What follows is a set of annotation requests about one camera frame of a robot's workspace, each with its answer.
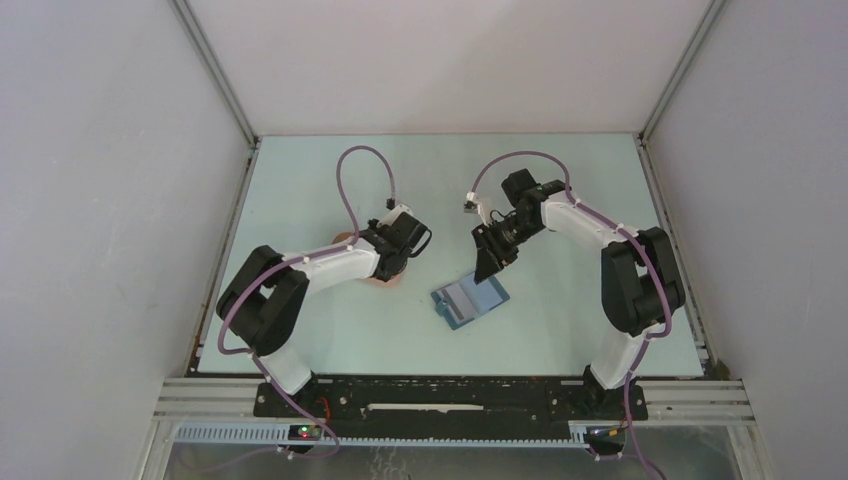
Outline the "blue leather card holder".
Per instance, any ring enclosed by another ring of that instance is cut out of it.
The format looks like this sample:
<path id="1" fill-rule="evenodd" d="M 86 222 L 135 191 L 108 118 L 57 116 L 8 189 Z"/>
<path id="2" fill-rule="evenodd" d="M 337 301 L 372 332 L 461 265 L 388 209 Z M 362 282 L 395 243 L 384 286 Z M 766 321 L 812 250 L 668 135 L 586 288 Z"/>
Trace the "blue leather card holder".
<path id="1" fill-rule="evenodd" d="M 452 330 L 458 330 L 510 300 L 495 276 L 480 283 L 471 272 L 430 293 L 436 313 Z"/>

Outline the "pink oval tray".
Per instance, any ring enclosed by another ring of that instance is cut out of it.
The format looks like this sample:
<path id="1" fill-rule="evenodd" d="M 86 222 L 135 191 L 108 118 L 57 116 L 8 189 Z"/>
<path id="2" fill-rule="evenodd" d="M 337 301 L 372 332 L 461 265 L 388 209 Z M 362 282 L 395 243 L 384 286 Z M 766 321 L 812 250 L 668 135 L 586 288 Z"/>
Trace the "pink oval tray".
<path id="1" fill-rule="evenodd" d="M 332 244 L 347 243 L 352 236 L 353 233 L 350 231 L 338 233 L 333 238 Z M 386 281 L 379 280 L 376 277 L 369 277 L 365 279 L 360 279 L 360 282 L 381 288 L 393 288 L 400 283 L 401 279 L 403 278 L 405 269 L 406 267 L 401 268 L 398 272 L 393 274 L 389 280 Z"/>

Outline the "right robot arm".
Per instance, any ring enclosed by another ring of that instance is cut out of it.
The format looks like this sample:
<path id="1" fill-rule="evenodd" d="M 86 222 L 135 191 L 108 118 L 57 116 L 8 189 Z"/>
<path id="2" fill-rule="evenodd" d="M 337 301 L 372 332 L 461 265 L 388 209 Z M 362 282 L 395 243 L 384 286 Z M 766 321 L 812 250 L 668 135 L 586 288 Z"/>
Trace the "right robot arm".
<path id="1" fill-rule="evenodd" d="M 667 337 L 672 316 L 686 302 L 669 235 L 660 227 L 633 229 L 587 206 L 568 182 L 537 182 L 521 169 L 501 184 L 512 209 L 483 217 L 472 231 L 474 280 L 480 283 L 514 263 L 519 247 L 550 231 L 599 255 L 600 301 L 609 328 L 588 366 L 581 392 L 585 411 L 606 418 L 622 403 L 619 388 L 635 376 L 649 342 Z"/>

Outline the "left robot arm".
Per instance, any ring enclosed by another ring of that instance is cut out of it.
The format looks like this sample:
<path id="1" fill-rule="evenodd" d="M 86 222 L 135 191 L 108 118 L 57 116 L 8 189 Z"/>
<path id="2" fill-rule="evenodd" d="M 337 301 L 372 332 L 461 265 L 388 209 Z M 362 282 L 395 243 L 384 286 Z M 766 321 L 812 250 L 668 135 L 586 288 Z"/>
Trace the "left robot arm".
<path id="1" fill-rule="evenodd" d="M 260 370 L 280 386 L 278 404 L 304 416 L 316 403 L 309 384 L 313 370 L 291 342 L 309 296 L 341 283 L 388 283 L 418 257 L 432 231 L 400 204 L 367 228 L 321 250 L 283 255 L 268 245 L 255 248 L 218 298 L 215 313 L 226 332 L 240 338 Z"/>

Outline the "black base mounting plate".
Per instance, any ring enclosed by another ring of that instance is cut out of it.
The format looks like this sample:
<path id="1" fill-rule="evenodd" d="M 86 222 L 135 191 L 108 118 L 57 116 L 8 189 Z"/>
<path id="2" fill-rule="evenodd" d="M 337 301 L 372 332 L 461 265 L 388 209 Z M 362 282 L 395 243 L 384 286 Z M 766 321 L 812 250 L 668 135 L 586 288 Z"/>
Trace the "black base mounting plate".
<path id="1" fill-rule="evenodd" d="M 255 417 L 302 410 L 354 440 L 572 440 L 579 422 L 648 417 L 640 386 L 607 391 L 588 376 L 318 375 L 292 404 L 268 382 L 257 387 Z"/>

